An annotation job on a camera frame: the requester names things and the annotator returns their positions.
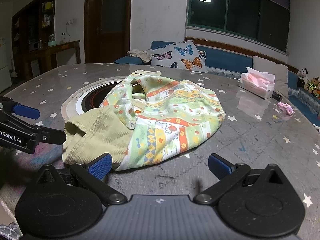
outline glass jar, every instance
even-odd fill
[[[61,43],[65,43],[66,42],[66,35],[65,33],[61,33]]]

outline wall outlet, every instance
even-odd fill
[[[74,19],[71,19],[70,21],[67,22],[67,24],[73,24]]]

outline wooden cabinet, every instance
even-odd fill
[[[48,47],[49,36],[54,33],[55,0],[33,0],[12,17],[12,52],[15,70],[22,80],[30,78],[24,66],[24,54],[37,51],[39,40],[43,49]],[[39,60],[40,73],[47,69]]]

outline microwave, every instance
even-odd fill
[[[29,51],[36,50],[36,49],[39,49],[39,43],[38,42],[29,43]]]

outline round table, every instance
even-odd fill
[[[178,81],[191,80],[215,91],[226,118],[218,131],[197,148],[158,165],[111,172],[107,177],[110,186],[128,198],[132,194],[190,194],[192,197],[199,191],[199,181],[201,190],[218,181],[208,169],[211,153],[232,163],[247,163],[255,169],[276,163],[300,198],[306,198],[306,217],[298,235],[304,240],[320,239],[318,132],[295,107],[295,113],[287,116],[278,111],[276,100],[263,100],[241,89],[236,79],[147,65],[73,64],[44,73],[6,96],[40,110],[38,120],[21,117],[26,122],[63,130],[65,119],[77,114],[76,103],[81,95],[102,84],[119,81],[138,69],[161,71],[162,76]],[[64,166],[62,146],[41,143],[34,155],[16,150],[1,151],[0,197],[11,210],[25,185],[43,164],[53,163],[56,168]]]

